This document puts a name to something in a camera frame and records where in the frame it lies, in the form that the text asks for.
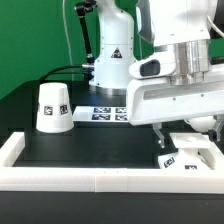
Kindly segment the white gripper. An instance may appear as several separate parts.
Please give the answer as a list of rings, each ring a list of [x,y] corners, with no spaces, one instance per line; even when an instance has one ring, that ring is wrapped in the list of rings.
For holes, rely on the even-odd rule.
[[[224,127],[224,64],[212,65],[204,73],[204,81],[190,85],[173,86],[169,76],[141,77],[139,67],[143,61],[132,64],[129,73],[133,77],[126,95],[127,119],[132,125],[153,124],[165,147],[161,132],[162,122],[217,115],[215,124],[208,131],[209,140],[221,139]]]

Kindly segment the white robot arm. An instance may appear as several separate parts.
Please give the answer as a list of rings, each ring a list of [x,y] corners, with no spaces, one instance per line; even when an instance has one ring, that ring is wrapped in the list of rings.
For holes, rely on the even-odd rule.
[[[151,124],[160,143],[164,122],[214,116],[224,127],[224,64],[210,63],[209,31],[218,0],[138,0],[136,18],[115,0],[96,0],[100,55],[93,90],[126,96],[127,119]]]

